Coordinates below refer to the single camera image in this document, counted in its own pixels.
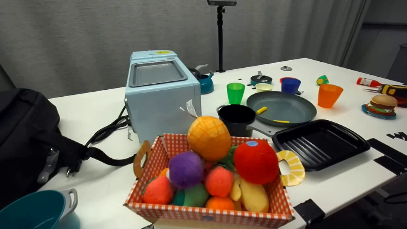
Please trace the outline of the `blue plastic cup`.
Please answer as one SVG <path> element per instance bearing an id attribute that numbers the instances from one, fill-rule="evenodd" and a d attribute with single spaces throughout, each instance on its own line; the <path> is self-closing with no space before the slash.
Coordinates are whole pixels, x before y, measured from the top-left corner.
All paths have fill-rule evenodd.
<path id="1" fill-rule="evenodd" d="M 280 81 L 282 91 L 289 95 L 297 95 L 302 82 L 297 78 L 283 78 Z"/>

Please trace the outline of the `green plastic cup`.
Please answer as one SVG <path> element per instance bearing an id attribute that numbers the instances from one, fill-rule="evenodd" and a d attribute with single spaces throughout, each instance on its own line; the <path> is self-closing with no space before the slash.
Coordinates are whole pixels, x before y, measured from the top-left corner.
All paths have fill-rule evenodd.
<path id="1" fill-rule="evenodd" d="M 242 83 L 230 83 L 227 86 L 228 101 L 231 105 L 240 105 L 244 100 L 246 86 Z"/>

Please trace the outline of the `grey green round plate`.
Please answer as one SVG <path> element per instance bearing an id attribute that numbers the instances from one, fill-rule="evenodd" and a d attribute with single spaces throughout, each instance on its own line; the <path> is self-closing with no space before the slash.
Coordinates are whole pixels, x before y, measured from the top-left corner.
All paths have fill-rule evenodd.
<path id="1" fill-rule="evenodd" d="M 247 98 L 247 106 L 255 111 L 269 107 L 258 120 L 272 126 L 302 125 L 317 116 L 317 109 L 308 100 L 282 92 L 255 93 Z M 274 120 L 289 120 L 292 124 L 278 124 Z"/>

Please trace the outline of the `toy hamburger on plate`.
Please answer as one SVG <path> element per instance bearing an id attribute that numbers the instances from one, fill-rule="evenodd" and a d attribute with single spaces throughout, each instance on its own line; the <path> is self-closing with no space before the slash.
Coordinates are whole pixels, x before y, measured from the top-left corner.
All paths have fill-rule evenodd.
<path id="1" fill-rule="evenodd" d="M 395 120 L 395 109 L 399 106 L 396 98 L 387 95 L 375 96 L 369 103 L 362 106 L 362 111 L 372 117 Z"/>

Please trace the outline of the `orange plush pineapple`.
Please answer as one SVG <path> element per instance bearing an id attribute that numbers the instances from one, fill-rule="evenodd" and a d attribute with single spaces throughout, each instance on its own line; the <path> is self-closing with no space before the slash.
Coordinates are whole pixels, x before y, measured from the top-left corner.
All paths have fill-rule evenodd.
<path id="1" fill-rule="evenodd" d="M 198 117 L 190 126 L 188 142 L 191 149 L 207 162 L 226 158 L 232 147 L 228 128 L 213 116 Z"/>

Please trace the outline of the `black saucepan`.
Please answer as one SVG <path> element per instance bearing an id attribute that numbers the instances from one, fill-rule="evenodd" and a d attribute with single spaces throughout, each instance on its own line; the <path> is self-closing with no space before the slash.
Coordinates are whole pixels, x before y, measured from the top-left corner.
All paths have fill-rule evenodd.
<path id="1" fill-rule="evenodd" d="M 250 125 L 256 119 L 256 112 L 252 109 L 242 105 L 228 105 L 221 106 L 217 112 L 233 137 L 252 135 Z"/>

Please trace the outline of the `light blue toy toaster oven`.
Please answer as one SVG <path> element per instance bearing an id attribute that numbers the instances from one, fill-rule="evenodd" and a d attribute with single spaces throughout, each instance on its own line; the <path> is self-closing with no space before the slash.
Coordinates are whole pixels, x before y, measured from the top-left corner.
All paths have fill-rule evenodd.
<path id="1" fill-rule="evenodd" d="M 170 50 L 135 51 L 125 89 L 132 128 L 141 142 L 163 134 L 186 134 L 202 115 L 202 88 L 179 55 Z"/>

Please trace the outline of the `yellow fry piece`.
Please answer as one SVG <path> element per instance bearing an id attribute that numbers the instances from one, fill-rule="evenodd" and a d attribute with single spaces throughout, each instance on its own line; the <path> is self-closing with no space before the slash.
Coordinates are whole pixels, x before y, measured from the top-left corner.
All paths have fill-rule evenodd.
<path id="1" fill-rule="evenodd" d="M 289 120 L 274 120 L 274 123 L 278 123 L 278 124 L 292 124 Z"/>
<path id="2" fill-rule="evenodd" d="M 261 107 L 256 111 L 258 115 L 263 115 L 269 110 L 269 107 Z"/>

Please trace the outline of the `cream small bowl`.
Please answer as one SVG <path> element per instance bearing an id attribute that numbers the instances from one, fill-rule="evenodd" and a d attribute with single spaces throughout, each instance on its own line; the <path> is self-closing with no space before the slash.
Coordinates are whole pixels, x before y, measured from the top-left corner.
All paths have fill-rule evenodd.
<path id="1" fill-rule="evenodd" d="M 272 92 L 273 89 L 274 89 L 274 86 L 269 83 L 256 84 L 256 92 Z"/>

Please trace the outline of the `orange red plush peach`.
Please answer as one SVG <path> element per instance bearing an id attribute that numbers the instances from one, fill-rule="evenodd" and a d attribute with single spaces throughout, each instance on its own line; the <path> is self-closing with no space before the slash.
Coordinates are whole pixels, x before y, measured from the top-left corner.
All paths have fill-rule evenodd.
<path id="1" fill-rule="evenodd" d="M 210 171 L 205 180 L 205 187 L 212 196 L 227 198 L 233 187 L 235 175 L 224 168 L 217 167 Z"/>

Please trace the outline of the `yellow plush potato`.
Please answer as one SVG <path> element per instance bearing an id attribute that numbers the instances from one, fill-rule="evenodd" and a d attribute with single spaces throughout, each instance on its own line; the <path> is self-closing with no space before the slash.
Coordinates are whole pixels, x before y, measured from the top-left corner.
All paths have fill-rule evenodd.
<path id="1" fill-rule="evenodd" d="M 263 185 L 255 185 L 241 181 L 242 203 L 247 212 L 268 213 L 269 212 L 269 196 Z"/>

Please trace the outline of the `yellow plush pineapple slice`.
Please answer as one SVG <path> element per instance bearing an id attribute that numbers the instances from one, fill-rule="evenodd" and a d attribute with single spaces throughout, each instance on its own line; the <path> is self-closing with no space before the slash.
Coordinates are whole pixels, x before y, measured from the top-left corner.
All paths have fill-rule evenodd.
<path id="1" fill-rule="evenodd" d="M 306 180 L 306 168 L 299 157 L 292 151 L 282 151 L 278 153 L 279 162 L 288 165 L 288 173 L 280 176 L 284 186 L 293 187 L 301 185 Z"/>

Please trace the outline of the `black grill tray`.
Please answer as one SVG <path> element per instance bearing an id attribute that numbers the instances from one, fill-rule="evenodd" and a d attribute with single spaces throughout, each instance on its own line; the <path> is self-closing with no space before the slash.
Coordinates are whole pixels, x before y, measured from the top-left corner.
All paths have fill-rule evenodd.
<path id="1" fill-rule="evenodd" d="M 279 151 L 294 152 L 307 172 L 317 172 L 371 149 L 355 131 L 329 121 L 317 120 L 274 135 Z"/>

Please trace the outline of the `red ketchup bottle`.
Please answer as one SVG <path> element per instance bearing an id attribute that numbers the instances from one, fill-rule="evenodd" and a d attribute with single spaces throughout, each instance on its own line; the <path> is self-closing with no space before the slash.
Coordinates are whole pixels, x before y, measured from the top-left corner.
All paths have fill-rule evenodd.
<path id="1" fill-rule="evenodd" d="M 369 79 L 369 78 L 358 78 L 357 81 L 358 86 L 363 86 L 363 87 L 369 87 L 369 88 L 382 88 L 382 83 L 380 83 L 378 81 L 375 79 Z"/>

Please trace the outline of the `teal pot front left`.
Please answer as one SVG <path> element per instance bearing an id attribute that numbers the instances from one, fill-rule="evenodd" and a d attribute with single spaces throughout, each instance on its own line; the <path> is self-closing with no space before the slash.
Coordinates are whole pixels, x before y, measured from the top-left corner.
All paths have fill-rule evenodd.
<path id="1" fill-rule="evenodd" d="M 30 194 L 0 212 L 0 229 L 82 229 L 77 207 L 76 189 Z"/>

